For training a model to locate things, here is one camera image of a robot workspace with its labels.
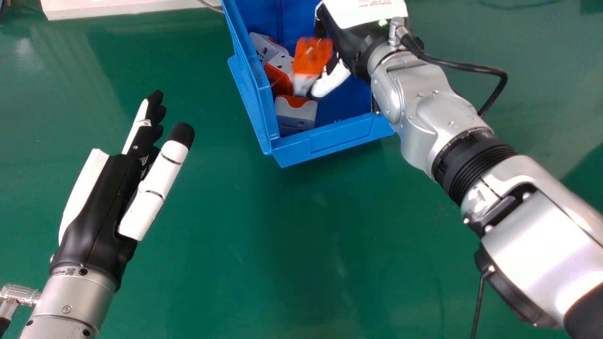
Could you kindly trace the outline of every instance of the robotic hand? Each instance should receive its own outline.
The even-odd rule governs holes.
[[[21,339],[95,338],[138,241],[159,213],[193,143],[177,124],[161,150],[166,109],[155,91],[140,105],[122,154],[90,152],[75,182],[42,292],[7,284],[0,291],[0,337],[19,305],[33,307]]]
[[[482,120],[506,73],[425,54],[403,0],[324,0],[315,30],[333,39],[337,66],[312,94],[327,94],[349,74],[370,83],[404,159],[441,185],[480,237],[480,292],[486,280],[524,322],[564,328],[573,339],[603,338],[603,217]],[[478,112],[441,67],[497,75],[500,83]]]

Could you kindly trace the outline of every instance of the blue bin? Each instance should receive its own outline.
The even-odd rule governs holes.
[[[318,103],[316,127],[281,138],[274,99],[249,32],[271,36],[293,55],[301,36],[314,35],[318,0],[223,0],[235,55],[228,64],[264,154],[281,167],[392,135],[388,121],[371,112],[370,87],[350,77]]]

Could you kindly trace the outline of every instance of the orange object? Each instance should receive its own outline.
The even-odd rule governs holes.
[[[294,97],[292,95],[277,95],[276,97],[287,100],[287,103],[289,104],[289,106],[291,106],[292,108],[295,108],[295,109],[302,108],[305,103],[310,101],[309,98]]]
[[[270,81],[274,97],[278,95],[293,95],[293,84],[287,73],[269,63],[264,66],[264,71],[266,72],[268,81]]]
[[[319,76],[333,56],[333,41],[327,38],[302,37],[295,47],[293,73]]]

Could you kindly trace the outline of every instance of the green table surface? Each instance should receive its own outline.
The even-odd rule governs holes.
[[[478,240],[397,137],[281,169],[257,144],[220,14],[48,22],[14,2],[0,16],[0,283],[44,286],[90,149],[120,152],[158,88],[165,125],[197,139],[101,338],[469,337]],[[487,122],[603,209],[603,2],[408,6],[429,53],[508,71]],[[476,105],[496,83],[449,78]],[[519,322],[487,288],[478,338],[517,337],[567,335]]]

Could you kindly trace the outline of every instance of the orange cap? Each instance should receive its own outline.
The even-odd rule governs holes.
[[[328,38],[302,37],[295,47],[294,74],[320,75],[333,56],[333,41]]]

